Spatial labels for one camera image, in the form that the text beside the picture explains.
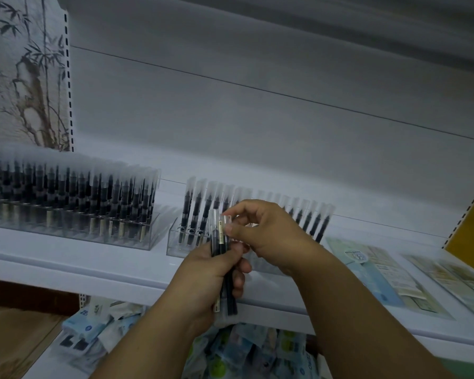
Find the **round sticker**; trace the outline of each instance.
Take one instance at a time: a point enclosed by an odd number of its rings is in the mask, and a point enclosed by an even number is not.
[[[363,254],[360,250],[357,250],[355,248],[349,248],[347,249],[344,254],[356,263],[365,263],[368,261],[368,256]]]

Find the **green surface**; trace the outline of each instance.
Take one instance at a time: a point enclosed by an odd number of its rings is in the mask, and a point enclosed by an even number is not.
[[[442,364],[457,377],[474,379],[474,364],[457,360],[441,359]]]

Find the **hand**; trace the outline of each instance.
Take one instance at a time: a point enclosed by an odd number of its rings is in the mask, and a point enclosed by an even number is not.
[[[259,257],[287,275],[309,263],[313,250],[319,253],[318,249],[322,249],[276,203],[244,200],[223,214],[235,217],[225,227],[227,235],[249,244]],[[258,226],[246,227],[248,223],[258,223]]]
[[[232,294],[235,298],[242,296],[243,273],[251,272],[251,265],[242,258],[247,251],[244,244],[232,242],[225,254],[211,257],[208,242],[192,250],[177,269],[162,297],[174,306],[172,311],[183,312],[190,323],[192,337],[207,331],[214,322],[212,305],[221,290],[223,277],[234,266]]]

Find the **person's right hand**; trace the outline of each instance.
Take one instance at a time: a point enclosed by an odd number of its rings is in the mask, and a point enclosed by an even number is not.
[[[230,237],[247,243],[259,257],[287,275],[309,263],[309,255],[322,249],[277,203],[244,200],[223,215],[234,219],[225,227]],[[258,226],[247,227],[248,223]]]

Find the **pile of packages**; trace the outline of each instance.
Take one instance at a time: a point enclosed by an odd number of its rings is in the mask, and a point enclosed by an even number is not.
[[[93,297],[62,324],[52,344],[57,359],[91,374],[148,306]],[[191,345],[182,379],[318,379],[316,359],[306,351],[307,336],[239,323],[211,328]]]
[[[214,326],[190,348],[183,379],[318,379],[305,334],[239,323]]]

